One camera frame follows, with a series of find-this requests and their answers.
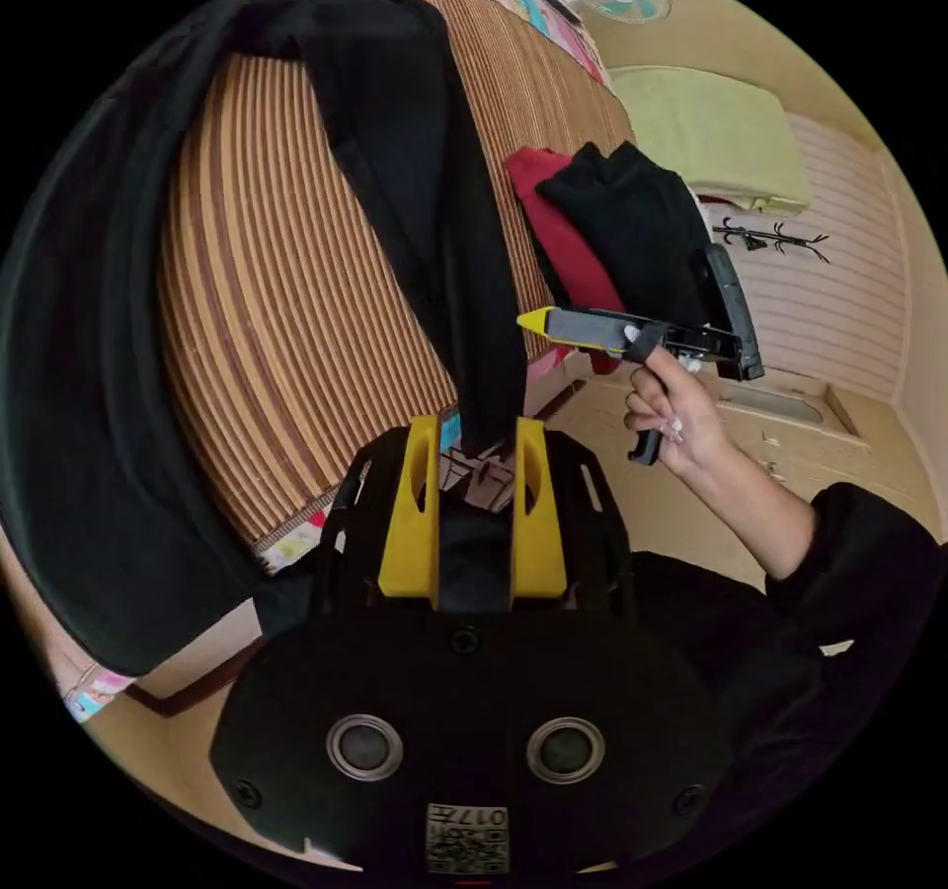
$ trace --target label sticker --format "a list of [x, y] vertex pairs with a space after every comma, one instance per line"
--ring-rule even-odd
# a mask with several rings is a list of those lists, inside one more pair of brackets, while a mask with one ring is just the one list
[[428, 805], [428, 872], [488, 875], [510, 872], [507, 807]]

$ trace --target white wall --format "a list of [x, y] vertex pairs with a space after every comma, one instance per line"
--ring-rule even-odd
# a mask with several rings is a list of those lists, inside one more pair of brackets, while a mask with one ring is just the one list
[[918, 198], [892, 153], [879, 153], [908, 255], [908, 338], [895, 407], [931, 478], [948, 534], [948, 271]]
[[671, 0], [669, 15], [646, 25], [578, 10], [608, 67], [688, 66], [742, 79], [774, 93], [788, 112], [838, 128], [873, 150], [882, 147], [821, 66], [737, 0]]

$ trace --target black jacket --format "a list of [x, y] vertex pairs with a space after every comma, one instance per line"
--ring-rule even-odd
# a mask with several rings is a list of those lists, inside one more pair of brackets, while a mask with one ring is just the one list
[[159, 345], [169, 175], [229, 51], [306, 64], [333, 153], [454, 379], [465, 444], [511, 437], [523, 398], [510, 262], [440, 13], [214, 0], [191, 14], [66, 140], [0, 277], [2, 524], [63, 626], [129, 676], [250, 596], [280, 602], [211, 500]]

